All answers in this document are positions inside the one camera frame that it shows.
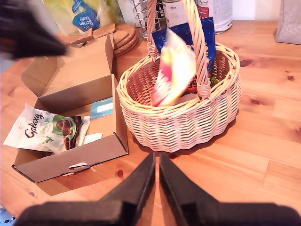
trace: white can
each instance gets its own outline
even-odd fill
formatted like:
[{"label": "white can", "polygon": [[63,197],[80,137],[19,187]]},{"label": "white can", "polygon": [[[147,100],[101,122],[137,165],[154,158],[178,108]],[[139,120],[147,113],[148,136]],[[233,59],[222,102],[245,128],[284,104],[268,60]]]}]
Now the white can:
[{"label": "white can", "polygon": [[201,19],[212,17],[215,33],[225,32],[233,24],[233,0],[196,0]]},{"label": "white can", "polygon": [[162,0],[168,27],[188,22],[184,7],[180,0]]}]

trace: blue card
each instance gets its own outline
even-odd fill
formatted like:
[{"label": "blue card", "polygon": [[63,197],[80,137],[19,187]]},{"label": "blue card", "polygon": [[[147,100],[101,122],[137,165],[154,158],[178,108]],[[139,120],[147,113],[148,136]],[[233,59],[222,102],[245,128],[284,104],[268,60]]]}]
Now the blue card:
[{"label": "blue card", "polygon": [[112,97],[92,103],[91,119],[97,119],[109,114],[113,114]]}]

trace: box flap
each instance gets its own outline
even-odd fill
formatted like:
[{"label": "box flap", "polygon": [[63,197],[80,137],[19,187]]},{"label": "box flap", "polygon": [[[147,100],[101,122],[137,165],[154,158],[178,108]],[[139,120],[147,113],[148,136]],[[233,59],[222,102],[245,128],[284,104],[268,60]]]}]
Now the box flap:
[{"label": "box flap", "polygon": [[56,57],[36,57],[22,73],[22,82],[40,96],[57,68]]},{"label": "box flap", "polygon": [[71,48],[67,56],[57,58],[57,69],[41,96],[47,96],[111,75],[113,48],[109,36]]},{"label": "box flap", "polygon": [[30,149],[18,148],[18,153],[14,162],[15,166],[23,165],[25,163],[44,158],[52,155],[52,152],[40,152]]},{"label": "box flap", "polygon": [[51,95],[39,97],[39,100],[47,109],[51,109],[51,112],[63,113],[111,96],[111,74],[109,74]]},{"label": "box flap", "polygon": [[110,76],[113,47],[110,36],[69,48],[66,56],[37,57],[22,73],[23,83],[38,97]]},{"label": "box flap", "polygon": [[126,154],[123,145],[116,135],[111,135],[95,142],[73,148],[61,154],[54,154],[38,160],[14,166],[32,181],[38,183],[57,176],[78,171],[69,168],[84,163],[87,166],[114,159]]},{"label": "box flap", "polygon": [[122,109],[120,106],[120,100],[119,96],[117,93],[117,88],[118,82],[116,77],[112,74],[112,96],[113,96],[113,103],[114,103],[114,108],[113,108],[113,114],[115,115],[115,129],[117,136],[121,140],[124,148],[128,152],[128,144],[127,144],[127,125],[124,120],[123,114],[122,114]]}]

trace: wicker basket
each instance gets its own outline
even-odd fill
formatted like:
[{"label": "wicker basket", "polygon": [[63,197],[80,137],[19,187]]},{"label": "wicker basket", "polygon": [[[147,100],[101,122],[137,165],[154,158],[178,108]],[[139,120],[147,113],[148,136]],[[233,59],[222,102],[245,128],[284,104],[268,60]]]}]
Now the wicker basket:
[{"label": "wicker basket", "polygon": [[156,2],[148,1],[148,55],[122,74],[117,92],[127,127],[139,143],[154,151],[175,152],[209,141],[235,119],[241,98],[239,58],[230,48],[216,43],[213,73],[222,81],[210,88],[198,10],[194,0],[182,0],[194,43],[198,95],[175,106],[151,106],[160,63],[151,34]]}]

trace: wooden tabletop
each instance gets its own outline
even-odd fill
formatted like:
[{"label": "wooden tabletop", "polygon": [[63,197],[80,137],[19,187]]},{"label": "wooden tabletop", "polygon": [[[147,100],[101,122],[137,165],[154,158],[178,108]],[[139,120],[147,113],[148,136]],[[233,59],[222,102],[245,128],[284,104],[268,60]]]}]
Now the wooden tabletop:
[{"label": "wooden tabletop", "polygon": [[[301,46],[276,43],[276,28],[276,22],[234,21],[229,31],[216,36],[242,61],[239,114],[208,143],[169,156],[222,202],[275,202],[301,214]],[[139,42],[114,60],[113,72],[120,77],[145,55],[146,44]],[[1,204],[16,217],[26,207],[45,201],[98,200],[151,152],[128,133],[129,155],[76,175],[34,184],[17,173],[11,168],[16,149],[2,143],[25,102],[34,105],[36,100],[20,79],[28,62],[20,60],[1,75]],[[172,226],[174,218],[156,167],[156,184],[139,225]]]}]

